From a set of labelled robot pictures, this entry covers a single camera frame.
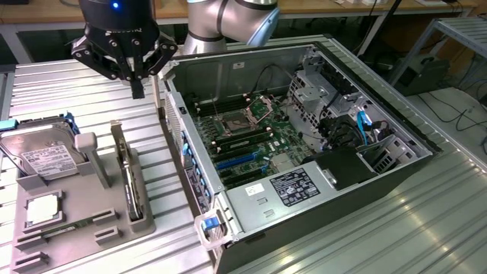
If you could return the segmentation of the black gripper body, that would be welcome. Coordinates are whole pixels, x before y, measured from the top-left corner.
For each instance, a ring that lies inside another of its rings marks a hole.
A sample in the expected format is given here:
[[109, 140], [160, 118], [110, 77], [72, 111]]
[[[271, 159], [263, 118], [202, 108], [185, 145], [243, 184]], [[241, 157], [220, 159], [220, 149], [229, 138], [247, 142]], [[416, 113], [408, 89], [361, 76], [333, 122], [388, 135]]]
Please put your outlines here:
[[109, 41], [116, 41], [122, 55], [132, 58], [136, 65], [136, 40], [152, 43], [160, 36], [152, 2], [80, 1], [78, 6], [85, 21], [84, 36], [109, 59], [113, 52]]

